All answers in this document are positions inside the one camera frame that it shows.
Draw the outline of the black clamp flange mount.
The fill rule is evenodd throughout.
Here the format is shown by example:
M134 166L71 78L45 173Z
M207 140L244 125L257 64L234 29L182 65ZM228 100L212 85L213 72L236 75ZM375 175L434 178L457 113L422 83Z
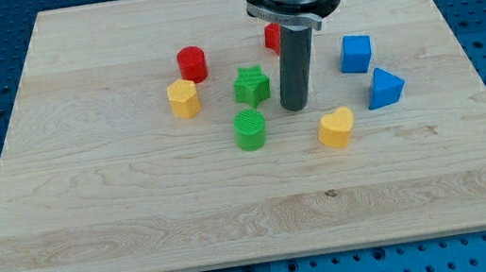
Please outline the black clamp flange mount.
M285 4L274 0L246 0L250 17L282 26L303 26L320 30L323 20L342 0L318 0L305 4Z

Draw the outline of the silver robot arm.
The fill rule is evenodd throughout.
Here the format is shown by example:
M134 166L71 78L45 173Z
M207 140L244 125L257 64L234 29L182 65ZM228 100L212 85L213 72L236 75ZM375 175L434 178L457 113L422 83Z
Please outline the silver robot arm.
M279 25L280 104L288 111L305 108L309 95L311 40L314 30L341 0L246 0L250 17Z

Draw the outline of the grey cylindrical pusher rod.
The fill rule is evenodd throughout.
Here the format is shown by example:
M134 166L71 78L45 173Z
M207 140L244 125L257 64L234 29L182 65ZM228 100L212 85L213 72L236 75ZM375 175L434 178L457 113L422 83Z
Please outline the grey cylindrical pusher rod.
M282 25L279 32L280 104L288 111L299 111L309 99L312 29Z

